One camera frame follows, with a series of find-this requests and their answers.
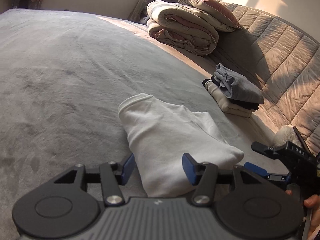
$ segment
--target folded white cloth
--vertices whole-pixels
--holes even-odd
[[[238,106],[229,101],[229,99],[222,93],[222,91],[217,87],[215,83],[211,80],[208,80],[204,84],[205,89],[210,93],[210,95],[217,101],[220,109],[228,114],[239,115],[243,117],[251,117],[254,109],[248,110],[243,108],[242,106]]]
[[[182,155],[229,169],[244,153],[222,137],[208,112],[191,112],[139,94],[119,106],[119,117],[135,154],[142,185],[149,197],[176,197],[191,191]]]

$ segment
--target white logo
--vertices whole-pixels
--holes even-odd
[[[157,199],[157,201],[154,201],[154,204],[159,205],[160,203],[162,203],[162,200]]]

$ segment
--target quilted headboard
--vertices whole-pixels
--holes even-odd
[[[226,4],[243,27],[219,33],[210,57],[256,84],[265,98],[257,112],[277,132],[297,126],[310,150],[320,151],[319,43],[275,16],[236,4]]]

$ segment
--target silver bolt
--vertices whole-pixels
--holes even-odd
[[[123,200],[122,197],[120,197],[118,195],[113,195],[113,196],[109,196],[109,197],[106,198],[106,201],[109,204],[113,204],[113,205],[121,203],[122,200]]]
[[[207,204],[210,201],[210,198],[208,196],[199,195],[196,196],[193,201],[197,204]]]

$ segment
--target bed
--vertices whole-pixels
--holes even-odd
[[[68,11],[0,15],[0,239],[18,236],[15,201],[77,163],[93,167],[130,153],[118,106],[146,93],[209,112],[224,138],[270,172],[286,168],[253,152],[273,133],[253,115],[224,114],[202,86],[215,63],[159,43],[146,26]],[[124,196],[145,196],[137,169]],[[89,192],[98,196],[98,187]]]

